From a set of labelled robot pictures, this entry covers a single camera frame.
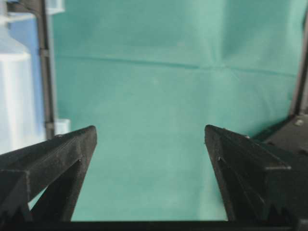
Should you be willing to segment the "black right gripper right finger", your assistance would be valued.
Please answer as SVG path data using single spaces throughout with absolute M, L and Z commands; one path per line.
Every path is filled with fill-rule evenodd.
M 308 218 L 308 157 L 213 125 L 205 145 L 229 220 Z

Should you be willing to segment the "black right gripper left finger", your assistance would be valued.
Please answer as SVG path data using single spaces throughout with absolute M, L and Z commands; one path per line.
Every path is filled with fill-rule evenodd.
M 70 221 L 97 145 L 88 126 L 0 156 L 0 220 Z

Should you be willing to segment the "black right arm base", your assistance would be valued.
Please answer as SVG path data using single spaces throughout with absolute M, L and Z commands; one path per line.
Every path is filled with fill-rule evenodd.
M 254 138 L 291 153 L 308 153 L 308 25 L 304 29 L 300 69 L 288 116 Z

